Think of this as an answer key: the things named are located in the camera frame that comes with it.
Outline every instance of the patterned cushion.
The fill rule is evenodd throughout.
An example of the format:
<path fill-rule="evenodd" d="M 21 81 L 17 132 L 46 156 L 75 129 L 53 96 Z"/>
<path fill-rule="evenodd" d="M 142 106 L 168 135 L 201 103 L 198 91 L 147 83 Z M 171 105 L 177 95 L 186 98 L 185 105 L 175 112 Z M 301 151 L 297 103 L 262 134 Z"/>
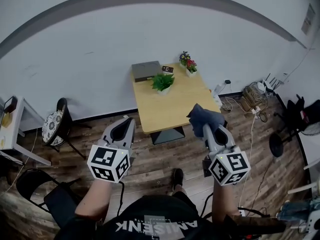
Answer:
<path fill-rule="evenodd" d="M 45 143 L 47 143 L 51 136 L 55 133 L 61 122 L 62 115 L 62 111 L 56 111 L 51 113 L 44 121 L 44 124 L 42 126 L 42 138 Z M 57 146 L 62 144 L 63 142 L 64 140 L 57 136 L 51 143 L 51 146 Z"/>

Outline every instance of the black t-shirt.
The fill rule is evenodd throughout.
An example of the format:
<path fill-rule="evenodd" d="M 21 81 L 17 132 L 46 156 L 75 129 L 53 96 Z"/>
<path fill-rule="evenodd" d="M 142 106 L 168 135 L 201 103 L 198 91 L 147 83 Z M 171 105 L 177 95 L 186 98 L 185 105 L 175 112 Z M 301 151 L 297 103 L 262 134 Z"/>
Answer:
<path fill-rule="evenodd" d="M 200 218 L 182 200 L 167 195 L 144 196 L 96 230 L 95 222 L 77 217 L 56 240 L 228 240 L 220 225 Z"/>

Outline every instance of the wooden floor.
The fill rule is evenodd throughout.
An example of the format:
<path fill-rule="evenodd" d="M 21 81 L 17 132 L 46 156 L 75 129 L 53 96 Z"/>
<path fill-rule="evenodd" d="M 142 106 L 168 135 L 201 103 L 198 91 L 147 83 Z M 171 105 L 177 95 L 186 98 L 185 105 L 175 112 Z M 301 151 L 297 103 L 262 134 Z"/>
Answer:
<path fill-rule="evenodd" d="M 231 112 L 222 110 L 222 113 L 228 122 L 227 128 L 233 134 L 236 144 L 240 146 L 241 150 L 246 151 L 249 157 L 253 115 L 245 114 L 234 101 L 231 103 L 233 104 L 233 110 Z M 285 144 L 282 157 L 274 159 L 270 152 L 269 136 L 280 127 L 279 119 L 273 117 L 274 111 L 281 112 L 282 108 L 278 100 L 272 97 L 269 101 L 269 107 L 266 109 L 268 121 L 263 123 L 260 120 L 255 120 L 254 122 L 251 152 L 252 169 L 240 204 L 246 208 L 251 208 L 262 177 L 271 163 L 254 204 L 254 209 L 263 212 L 267 210 L 271 215 L 276 214 L 285 200 L 301 199 L 304 193 L 299 196 L 288 196 L 287 191 L 306 184 L 303 171 L 304 160 L 295 137 L 293 141 Z M 123 178 L 125 191 L 122 210 L 143 195 L 170 194 L 171 171 L 173 168 L 182 168 L 184 171 L 183 187 L 199 213 L 201 213 L 205 199 L 213 191 L 214 181 L 212 177 L 203 177 L 202 159 L 208 153 L 208 150 L 205 149 L 204 143 L 194 136 L 191 125 L 183 127 L 186 135 L 184 139 L 154 146 L 151 138 L 142 131 L 139 114 L 133 113 L 130 116 L 136 120 L 133 144 L 136 159 L 129 170 L 128 176 Z M 92 126 L 92 129 L 74 128 L 70 133 L 71 142 L 88 156 L 91 145 L 95 144 L 101 137 L 105 127 L 119 118 L 121 116 L 87 122 L 88 125 Z M 29 168 L 40 168 L 59 182 L 68 182 L 80 177 L 82 180 L 75 183 L 72 189 L 77 194 L 84 195 L 93 181 L 92 174 L 86 164 L 87 161 L 84 161 L 66 144 L 61 147 L 60 153 L 48 147 L 43 147 L 40 135 L 39 132 L 33 152 L 51 160 L 52 166 L 46 166 L 30 159 L 22 171 Z M 31 150 L 35 136 L 35 132 L 29 133 L 25 138 L 20 138 L 19 142 L 26 149 Z M 12 180 L 16 175 L 15 172 L 12 173 Z M 239 202 L 243 186 L 243 181 L 234 186 L 237 202 Z M 9 235 L 7 239 L 53 239 L 59 227 L 52 216 L 23 199 L 15 186 L 4 193 L 7 188 L 8 184 L 2 178 L 0 180 L 0 193 L 3 193 L 0 194 L 0 222 L 5 221 L 5 223 L 1 223 L 1 226 L 10 225 L 7 230 L 4 230 Z M 53 185 L 46 183 L 36 190 L 33 200 L 41 203 L 43 197 L 52 188 Z M 120 193 L 121 185 L 117 184 L 113 188 L 107 220 L 116 215 Z M 210 209 L 211 201 L 208 202 L 205 214 Z M 283 234 L 265 235 L 263 238 L 298 240 L 302 239 L 303 235 L 299 235 L 296 230 L 288 229 Z"/>

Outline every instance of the forearm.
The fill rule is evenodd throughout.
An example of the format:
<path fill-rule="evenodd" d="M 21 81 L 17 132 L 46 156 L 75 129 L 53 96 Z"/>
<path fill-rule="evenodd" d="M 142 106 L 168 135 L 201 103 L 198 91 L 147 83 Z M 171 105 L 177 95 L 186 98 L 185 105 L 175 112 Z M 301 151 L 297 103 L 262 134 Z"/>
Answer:
<path fill-rule="evenodd" d="M 95 221 L 107 215 L 112 193 L 112 183 L 95 179 L 85 197 L 79 203 L 75 214 Z"/>
<path fill-rule="evenodd" d="M 226 215 L 240 215 L 232 185 L 220 186 L 214 181 L 212 221 L 223 222 Z"/>

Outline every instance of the white table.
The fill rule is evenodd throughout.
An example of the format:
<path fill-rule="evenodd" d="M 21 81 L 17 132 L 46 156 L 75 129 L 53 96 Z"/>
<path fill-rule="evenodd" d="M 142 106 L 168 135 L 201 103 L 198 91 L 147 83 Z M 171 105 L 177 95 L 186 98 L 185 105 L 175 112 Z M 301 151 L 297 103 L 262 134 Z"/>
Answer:
<path fill-rule="evenodd" d="M 29 150 L 25 149 L 24 147 L 20 146 L 19 144 L 17 144 L 17 138 L 18 138 L 18 134 L 21 134 L 22 136 L 24 136 L 24 133 L 21 132 L 19 130 L 19 126 L 20 126 L 20 122 L 21 122 L 21 118 L 22 118 L 22 114 L 24 109 L 26 111 L 28 111 L 30 113 L 30 115 L 37 121 L 39 122 L 41 125 L 43 125 L 44 123 L 44 119 L 27 103 L 27 101 L 19 96 L 17 97 L 18 101 L 16 104 L 16 108 L 15 110 L 11 113 L 12 116 L 12 122 L 11 124 L 5 128 L 3 126 L 1 126 L 0 128 L 0 142 L 2 139 L 4 139 L 4 146 L 1 147 L 0 146 L 0 151 L 1 150 L 16 150 L 42 164 L 45 164 L 47 166 L 51 166 L 51 162 L 34 154 L 31 153 Z M 8 157 L 9 159 L 11 159 L 14 162 L 17 162 L 19 164 L 22 163 L 22 161 L 4 153 L 1 152 L 1 155 L 3 155 L 4 157 Z"/>

